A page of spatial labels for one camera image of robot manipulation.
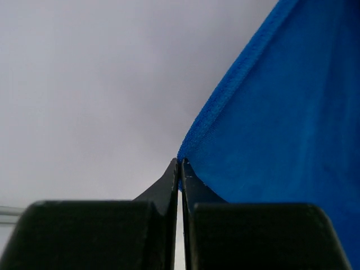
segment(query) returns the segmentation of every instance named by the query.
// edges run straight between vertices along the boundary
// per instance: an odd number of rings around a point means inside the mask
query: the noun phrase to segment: white surface
[[[0,0],[0,205],[132,199],[276,0]]]

